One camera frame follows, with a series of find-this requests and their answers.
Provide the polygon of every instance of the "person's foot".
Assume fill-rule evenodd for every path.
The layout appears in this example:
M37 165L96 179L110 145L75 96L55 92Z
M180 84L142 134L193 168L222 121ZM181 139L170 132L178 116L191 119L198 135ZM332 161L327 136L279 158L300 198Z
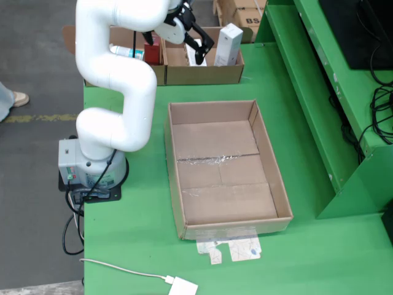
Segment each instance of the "person's foot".
M13 91L15 97L14 107L17 108L19 106L24 106L29 102L29 96L22 92Z

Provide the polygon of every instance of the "person's leg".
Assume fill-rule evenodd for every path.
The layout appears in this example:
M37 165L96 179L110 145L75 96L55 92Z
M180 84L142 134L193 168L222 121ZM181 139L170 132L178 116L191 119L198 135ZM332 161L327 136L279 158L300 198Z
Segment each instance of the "person's leg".
M0 82L0 122L8 116L11 107L23 106L28 102L27 94L11 91Z
M3 121L15 103L14 93L0 82L0 122Z

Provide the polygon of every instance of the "concrete floor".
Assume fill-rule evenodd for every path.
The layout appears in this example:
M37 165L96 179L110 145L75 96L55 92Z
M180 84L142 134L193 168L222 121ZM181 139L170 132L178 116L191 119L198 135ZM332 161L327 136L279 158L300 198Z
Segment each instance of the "concrete floor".
M31 99L0 123L0 289L83 277L78 257L61 248L70 211L57 189L58 140L76 134L83 106L82 78L61 35L75 24L75 4L0 0L0 81ZM194 13L201 26L218 26L212 1L196 0ZM75 227L67 242L72 251L80 248Z

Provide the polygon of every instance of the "computer monitor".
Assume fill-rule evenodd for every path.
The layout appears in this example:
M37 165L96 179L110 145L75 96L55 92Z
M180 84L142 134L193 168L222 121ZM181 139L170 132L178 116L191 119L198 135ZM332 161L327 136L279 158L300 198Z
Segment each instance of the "computer monitor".
M373 68L393 69L393 22L389 19L392 0L319 0L319 3L350 68L370 69L371 55L381 44Z
M372 29L381 40L381 46L393 57L393 1L361 0L360 6L365 12Z

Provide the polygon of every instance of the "cardboard bin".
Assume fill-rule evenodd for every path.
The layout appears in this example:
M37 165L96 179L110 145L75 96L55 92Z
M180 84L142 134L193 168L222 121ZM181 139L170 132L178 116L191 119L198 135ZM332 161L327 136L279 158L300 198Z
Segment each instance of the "cardboard bin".
M214 47L205 57L208 66L189 66L185 45L165 41L166 85L237 84L240 82L244 68L241 50L236 65L214 66L221 28L203 29L214 40ZM191 30L189 34L195 39L201 38L194 30Z
M243 43L254 42L267 0L217 0L222 25L233 23L244 31Z
M63 27L63 38L64 43L68 51L72 54L75 54L75 26L64 26ZM119 45L127 48L133 48L133 41L134 41L134 32L120 28L118 26L111 27L111 39L109 43L114 45ZM144 42L145 39L143 38L142 33L136 33L136 50L144 50ZM162 62L160 66L151 66L155 75L157 76L157 85L165 85L165 64L163 59L163 48L164 42L161 40L161 57ZM89 81L85 81L87 87L95 87Z
M165 148L179 238L265 234L292 220L255 101L169 104Z

